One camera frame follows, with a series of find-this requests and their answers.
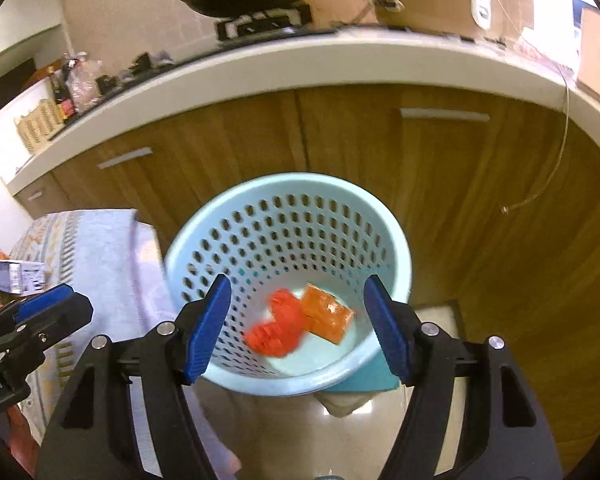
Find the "light blue perforated trash basket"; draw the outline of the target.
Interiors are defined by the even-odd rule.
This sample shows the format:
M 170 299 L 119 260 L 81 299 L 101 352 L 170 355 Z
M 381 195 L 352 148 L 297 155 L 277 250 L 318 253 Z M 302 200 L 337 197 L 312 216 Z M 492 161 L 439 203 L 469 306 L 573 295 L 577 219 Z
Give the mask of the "light blue perforated trash basket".
M 376 275 L 405 304 L 412 258 L 405 234 L 378 198 L 324 174 L 274 174 L 236 185 L 199 209 L 174 238 L 166 281 L 182 306 L 201 299 L 214 279 L 230 280 L 232 299 L 202 376 L 252 396 L 301 396 L 342 382 L 380 355 L 364 307 L 364 283 Z M 334 296 L 353 320 L 340 344 L 313 334 L 283 358 L 261 356 L 244 341 L 270 317 L 268 298 L 306 286 Z

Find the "wooden kitchen cabinet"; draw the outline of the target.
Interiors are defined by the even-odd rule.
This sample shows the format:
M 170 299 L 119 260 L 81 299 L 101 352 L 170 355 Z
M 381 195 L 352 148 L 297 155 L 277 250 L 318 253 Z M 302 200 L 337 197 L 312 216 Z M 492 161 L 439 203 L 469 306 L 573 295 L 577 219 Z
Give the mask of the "wooden kitchen cabinet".
M 33 217 L 131 207 L 169 245 L 207 200 L 309 170 L 382 200 L 411 246 L 413 299 L 498 333 L 538 396 L 565 471 L 600 437 L 600 128 L 576 113 L 441 87 L 265 93 L 116 126 L 77 122 L 16 199 Z

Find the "black gas stove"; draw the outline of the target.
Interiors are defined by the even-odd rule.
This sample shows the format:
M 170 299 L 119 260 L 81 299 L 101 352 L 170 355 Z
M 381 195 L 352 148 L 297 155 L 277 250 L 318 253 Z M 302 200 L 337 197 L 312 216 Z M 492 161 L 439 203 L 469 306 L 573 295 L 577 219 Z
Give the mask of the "black gas stove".
M 262 11 L 214 22 L 214 33 L 172 52 L 144 52 L 117 75 L 96 79 L 102 100 L 109 100 L 155 76 L 174 68 L 210 58 L 212 55 L 311 32 L 313 16 L 309 3 Z

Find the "dark soy sauce bottle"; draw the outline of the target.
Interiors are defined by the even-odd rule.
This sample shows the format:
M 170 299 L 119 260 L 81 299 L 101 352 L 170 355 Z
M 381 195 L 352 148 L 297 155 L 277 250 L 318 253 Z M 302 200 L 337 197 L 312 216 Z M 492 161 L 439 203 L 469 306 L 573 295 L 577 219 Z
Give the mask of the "dark soy sauce bottle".
M 62 121 L 66 125 L 70 125 L 76 120 L 78 113 L 76 112 L 76 107 L 74 106 L 69 89 L 62 79 L 60 70 L 53 70 L 50 68 L 48 73 L 50 74 L 50 83 L 53 87 L 54 100 L 59 110 L 59 114 Z

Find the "dark blue milk carton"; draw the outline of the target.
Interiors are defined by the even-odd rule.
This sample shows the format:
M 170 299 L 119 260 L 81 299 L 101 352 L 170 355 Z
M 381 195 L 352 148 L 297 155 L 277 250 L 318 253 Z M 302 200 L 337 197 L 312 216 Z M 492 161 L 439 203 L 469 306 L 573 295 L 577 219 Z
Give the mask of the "dark blue milk carton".
M 45 288 L 45 264 L 0 259 L 0 292 L 31 296 Z

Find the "clear plastic bag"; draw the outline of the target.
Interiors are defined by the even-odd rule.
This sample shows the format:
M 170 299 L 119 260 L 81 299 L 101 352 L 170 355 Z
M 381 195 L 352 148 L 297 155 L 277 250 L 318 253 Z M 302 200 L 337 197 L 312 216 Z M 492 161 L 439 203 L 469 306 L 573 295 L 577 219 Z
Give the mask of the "clear plastic bag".
M 76 64 L 70 70 L 67 82 L 74 107 L 79 113 L 87 112 L 99 101 L 102 94 L 97 79 L 103 74 L 102 62 L 84 51 L 76 54 Z

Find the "patterned blue tablecloth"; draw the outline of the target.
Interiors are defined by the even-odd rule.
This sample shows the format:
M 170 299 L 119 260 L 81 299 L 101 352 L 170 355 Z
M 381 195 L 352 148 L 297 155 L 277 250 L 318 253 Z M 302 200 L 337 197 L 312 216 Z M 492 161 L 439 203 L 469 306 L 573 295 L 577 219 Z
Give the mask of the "patterned blue tablecloth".
M 146 335 L 162 322 L 173 321 L 183 307 L 175 307 L 162 294 L 152 307 L 144 306 L 137 283 L 136 248 L 143 227 L 129 209 L 75 210 L 48 214 L 33 222 L 16 246 L 20 261 L 45 264 L 49 290 L 67 284 L 87 297 L 93 307 L 91 322 L 45 351 L 45 361 L 27 377 L 30 394 L 21 411 L 9 414 L 9 448 L 24 470 L 35 476 L 46 428 L 56 405 L 92 339 L 106 335 L 124 341 Z M 193 385 L 184 389 L 190 414 L 213 470 L 213 479 L 233 478 L 237 457 L 222 445 L 202 414 Z M 140 456 L 149 479 L 159 478 L 155 452 L 149 441 L 148 423 L 136 408 L 136 435 Z

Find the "red orange plastic wrapper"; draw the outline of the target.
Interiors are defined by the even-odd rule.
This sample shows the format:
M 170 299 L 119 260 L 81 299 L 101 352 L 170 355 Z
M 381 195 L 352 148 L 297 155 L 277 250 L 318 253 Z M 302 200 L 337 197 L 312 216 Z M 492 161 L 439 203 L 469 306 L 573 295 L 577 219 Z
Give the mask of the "red orange plastic wrapper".
M 245 332 L 247 347 L 269 358 L 283 358 L 299 347 L 306 332 L 306 314 L 300 300 L 288 289 L 279 289 L 268 300 L 271 317 Z

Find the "woven cutlery basket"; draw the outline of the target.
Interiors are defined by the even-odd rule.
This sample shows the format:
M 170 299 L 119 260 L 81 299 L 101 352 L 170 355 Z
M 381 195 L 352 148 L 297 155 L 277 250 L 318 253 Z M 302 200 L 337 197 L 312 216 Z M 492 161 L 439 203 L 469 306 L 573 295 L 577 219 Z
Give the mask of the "woven cutlery basket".
M 42 99 L 29 114 L 15 121 L 18 136 L 31 155 L 42 152 L 53 136 L 65 127 L 59 108 L 50 99 Z

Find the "orange snack packet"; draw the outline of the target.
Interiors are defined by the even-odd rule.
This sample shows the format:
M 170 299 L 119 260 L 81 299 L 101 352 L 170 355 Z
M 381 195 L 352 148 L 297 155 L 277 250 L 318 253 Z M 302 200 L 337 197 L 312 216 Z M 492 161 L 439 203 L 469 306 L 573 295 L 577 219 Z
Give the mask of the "orange snack packet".
M 332 344 L 341 344 L 353 322 L 354 312 L 328 292 L 307 284 L 300 299 L 304 329 Z

